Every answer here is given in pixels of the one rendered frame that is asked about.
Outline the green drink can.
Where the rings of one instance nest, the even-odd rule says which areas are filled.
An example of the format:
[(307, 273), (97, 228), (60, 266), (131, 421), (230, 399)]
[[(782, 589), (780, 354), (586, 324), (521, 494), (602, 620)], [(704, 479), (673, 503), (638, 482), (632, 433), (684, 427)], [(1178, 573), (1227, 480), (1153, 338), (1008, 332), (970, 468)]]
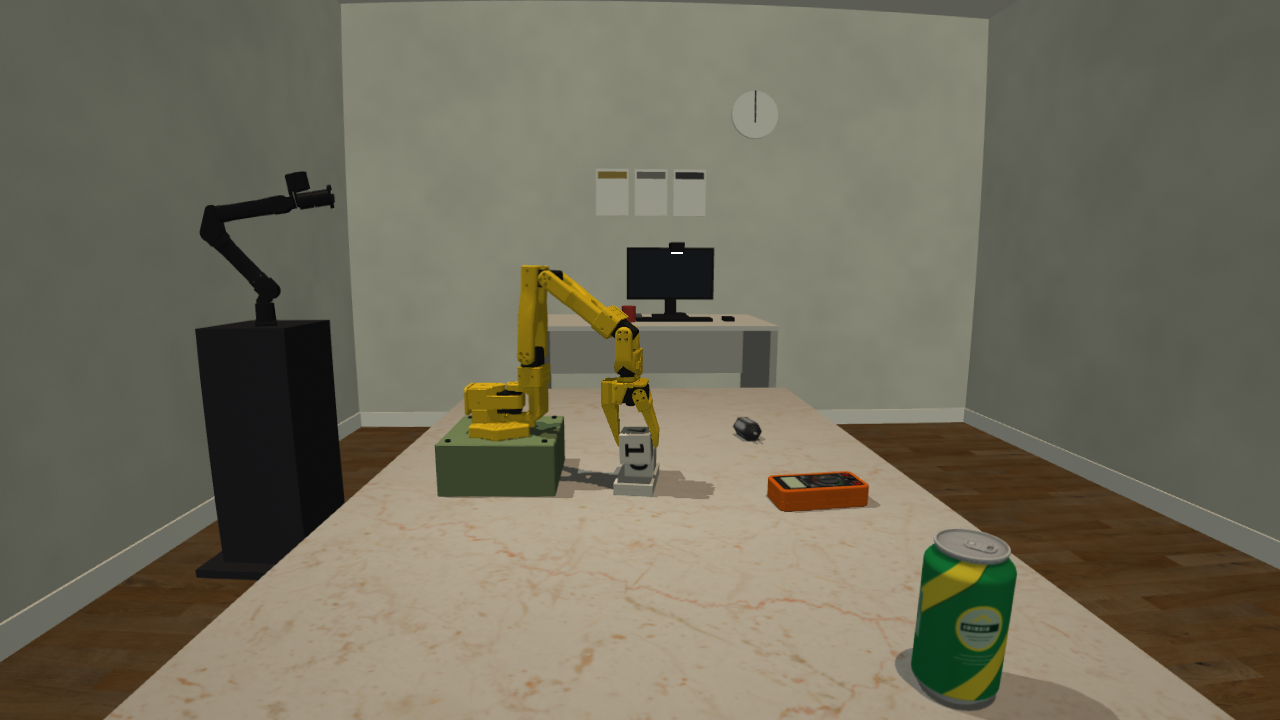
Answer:
[(925, 550), (911, 669), (940, 700), (975, 705), (997, 694), (1018, 570), (996, 536), (964, 528)]

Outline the orange digital multimeter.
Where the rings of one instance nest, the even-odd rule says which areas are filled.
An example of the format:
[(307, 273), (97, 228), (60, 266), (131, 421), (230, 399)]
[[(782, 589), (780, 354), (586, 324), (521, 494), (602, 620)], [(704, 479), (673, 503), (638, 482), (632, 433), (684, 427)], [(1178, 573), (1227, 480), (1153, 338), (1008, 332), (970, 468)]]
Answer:
[(767, 496), (781, 511), (863, 507), (869, 486), (851, 471), (768, 477)]

